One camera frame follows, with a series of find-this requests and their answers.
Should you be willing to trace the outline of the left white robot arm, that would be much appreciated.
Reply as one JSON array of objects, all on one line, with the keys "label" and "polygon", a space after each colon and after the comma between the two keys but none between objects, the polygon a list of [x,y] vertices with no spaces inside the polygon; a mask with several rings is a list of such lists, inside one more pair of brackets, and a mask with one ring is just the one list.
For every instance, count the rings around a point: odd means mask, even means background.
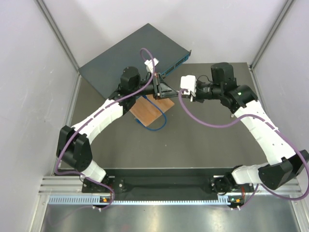
[{"label": "left white robot arm", "polygon": [[73,174],[93,180],[98,191],[106,191],[110,183],[106,171],[93,160],[91,143],[94,139],[113,121],[125,115],[137,98],[152,95],[161,100],[178,96],[178,92],[170,88],[159,74],[152,69],[148,73],[151,76],[142,80],[137,68],[125,68],[117,89],[101,107],[80,123],[60,130],[56,151],[58,161],[68,164]]}]

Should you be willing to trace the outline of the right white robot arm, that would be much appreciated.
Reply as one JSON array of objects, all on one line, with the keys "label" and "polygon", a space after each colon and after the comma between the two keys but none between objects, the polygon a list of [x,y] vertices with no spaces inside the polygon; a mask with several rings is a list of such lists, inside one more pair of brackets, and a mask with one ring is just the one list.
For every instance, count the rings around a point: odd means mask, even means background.
[{"label": "right white robot arm", "polygon": [[276,190],[297,177],[309,160],[307,151],[293,148],[266,115],[257,95],[247,85],[238,85],[233,66],[216,63],[211,66],[212,80],[204,83],[194,75],[181,77],[179,98],[189,97],[193,101],[219,100],[236,119],[221,128],[230,127],[239,121],[248,129],[261,147],[266,164],[235,168],[225,179],[230,191],[237,191],[243,184],[262,184]]}]

